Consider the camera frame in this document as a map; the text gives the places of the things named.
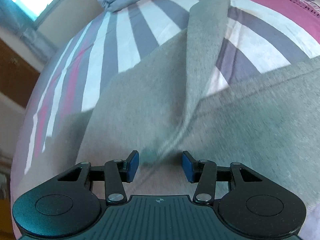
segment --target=mattress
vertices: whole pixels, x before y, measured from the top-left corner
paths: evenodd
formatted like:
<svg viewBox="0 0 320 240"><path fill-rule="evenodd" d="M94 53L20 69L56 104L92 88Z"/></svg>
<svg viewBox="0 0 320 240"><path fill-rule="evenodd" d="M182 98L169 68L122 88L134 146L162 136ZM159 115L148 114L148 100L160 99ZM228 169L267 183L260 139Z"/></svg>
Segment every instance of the mattress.
<svg viewBox="0 0 320 240"><path fill-rule="evenodd" d="M32 161L64 117L95 107L120 72L133 68L188 25L199 0L140 0L104 12L45 66L27 106L11 173L11 203ZM204 97L230 84L320 55L320 0L231 0L228 25ZM15 234L20 233L15 226Z"/></svg>

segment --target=bed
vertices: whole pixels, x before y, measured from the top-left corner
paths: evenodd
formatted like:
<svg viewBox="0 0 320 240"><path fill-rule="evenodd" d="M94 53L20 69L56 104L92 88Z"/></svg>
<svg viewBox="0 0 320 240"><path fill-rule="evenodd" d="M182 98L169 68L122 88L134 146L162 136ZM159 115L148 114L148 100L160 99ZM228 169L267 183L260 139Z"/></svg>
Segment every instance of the bed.
<svg viewBox="0 0 320 240"><path fill-rule="evenodd" d="M133 68L188 25L199 0L140 0L104 12L46 65L27 106L11 173L11 203L33 160L60 131L64 117L95 107L120 72ZM320 55L320 0L231 0L228 25L207 95ZM14 224L16 237L20 232Z"/></svg>

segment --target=white wall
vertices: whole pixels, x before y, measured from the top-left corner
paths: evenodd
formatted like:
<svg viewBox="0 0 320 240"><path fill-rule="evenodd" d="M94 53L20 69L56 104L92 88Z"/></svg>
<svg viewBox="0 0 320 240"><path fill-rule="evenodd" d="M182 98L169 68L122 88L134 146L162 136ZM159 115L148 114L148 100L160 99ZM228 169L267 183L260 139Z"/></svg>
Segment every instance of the white wall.
<svg viewBox="0 0 320 240"><path fill-rule="evenodd" d="M25 109L0 93L0 152L13 158Z"/></svg>
<svg viewBox="0 0 320 240"><path fill-rule="evenodd" d="M36 70L38 70L39 72L43 70L44 63L39 61L22 41L20 41L16 36L14 36L12 33L9 33L1 26L0 39L2 39L11 49L13 49Z"/></svg>
<svg viewBox="0 0 320 240"><path fill-rule="evenodd" d="M59 48L102 12L97 0L54 0L38 30Z"/></svg>

